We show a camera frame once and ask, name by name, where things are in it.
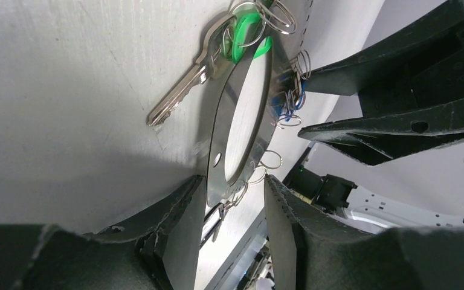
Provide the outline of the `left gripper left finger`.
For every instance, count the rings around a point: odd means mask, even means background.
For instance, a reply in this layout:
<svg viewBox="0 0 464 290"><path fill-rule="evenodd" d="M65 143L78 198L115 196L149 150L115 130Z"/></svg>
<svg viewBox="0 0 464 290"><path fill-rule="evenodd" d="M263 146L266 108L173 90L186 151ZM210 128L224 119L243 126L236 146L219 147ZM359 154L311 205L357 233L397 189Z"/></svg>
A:
<svg viewBox="0 0 464 290"><path fill-rule="evenodd" d="M205 204L195 175L96 234L0 225L0 289L193 289Z"/></svg>

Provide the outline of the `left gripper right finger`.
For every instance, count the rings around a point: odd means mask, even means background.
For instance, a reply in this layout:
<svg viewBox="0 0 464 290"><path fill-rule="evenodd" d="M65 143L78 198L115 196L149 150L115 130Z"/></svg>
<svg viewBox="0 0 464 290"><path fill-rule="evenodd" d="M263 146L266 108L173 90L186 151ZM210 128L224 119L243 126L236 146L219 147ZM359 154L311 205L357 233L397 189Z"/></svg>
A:
<svg viewBox="0 0 464 290"><path fill-rule="evenodd" d="M265 178L276 289L464 289L464 228L391 228L370 234Z"/></svg>

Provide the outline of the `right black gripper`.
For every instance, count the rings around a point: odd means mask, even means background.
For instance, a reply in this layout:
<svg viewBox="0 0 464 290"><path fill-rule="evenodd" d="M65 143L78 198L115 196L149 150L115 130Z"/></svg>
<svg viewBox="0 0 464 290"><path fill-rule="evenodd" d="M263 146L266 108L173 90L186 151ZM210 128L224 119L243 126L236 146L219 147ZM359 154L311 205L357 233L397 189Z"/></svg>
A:
<svg viewBox="0 0 464 290"><path fill-rule="evenodd" d="M298 137L368 166L464 143L464 30L454 33L463 27L464 1L445 1L391 36L313 70L306 92L359 92L369 118L307 126Z"/></svg>

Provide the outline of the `blue tag key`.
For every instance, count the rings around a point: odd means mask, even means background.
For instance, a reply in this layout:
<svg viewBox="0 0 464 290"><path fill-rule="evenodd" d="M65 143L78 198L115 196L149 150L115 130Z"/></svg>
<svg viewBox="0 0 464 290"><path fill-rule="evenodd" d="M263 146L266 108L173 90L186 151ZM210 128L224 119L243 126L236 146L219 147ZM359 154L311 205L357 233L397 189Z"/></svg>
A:
<svg viewBox="0 0 464 290"><path fill-rule="evenodd" d="M306 102L305 81L306 78L296 72L293 77L293 86L273 97L271 107L275 113L273 125L276 128L284 130L302 125L303 120L297 115L297 111Z"/></svg>

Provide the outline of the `keyring with black key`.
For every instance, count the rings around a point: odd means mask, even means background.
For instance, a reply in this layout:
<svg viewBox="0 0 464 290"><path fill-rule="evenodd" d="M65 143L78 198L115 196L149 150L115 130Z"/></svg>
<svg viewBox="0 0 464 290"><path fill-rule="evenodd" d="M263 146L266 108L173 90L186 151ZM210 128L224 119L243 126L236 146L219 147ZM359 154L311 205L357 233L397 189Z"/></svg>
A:
<svg viewBox="0 0 464 290"><path fill-rule="evenodd" d="M147 116L158 127L192 88L208 90L200 114L208 210L201 243L259 182L276 127L271 101L293 86L312 1L239 1L205 29L192 67Z"/></svg>

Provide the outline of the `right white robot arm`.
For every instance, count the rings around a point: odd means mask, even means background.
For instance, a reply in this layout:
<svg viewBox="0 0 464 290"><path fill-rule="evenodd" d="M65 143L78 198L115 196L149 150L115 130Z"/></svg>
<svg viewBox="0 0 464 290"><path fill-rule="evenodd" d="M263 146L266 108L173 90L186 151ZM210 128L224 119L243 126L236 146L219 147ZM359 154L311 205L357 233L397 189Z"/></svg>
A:
<svg viewBox="0 0 464 290"><path fill-rule="evenodd" d="M464 142L464 1L445 1L360 52L312 70L305 92L357 94L362 117L314 124L298 137L367 166ZM382 228L464 227L464 217L424 210L304 169L283 183L332 216Z"/></svg>

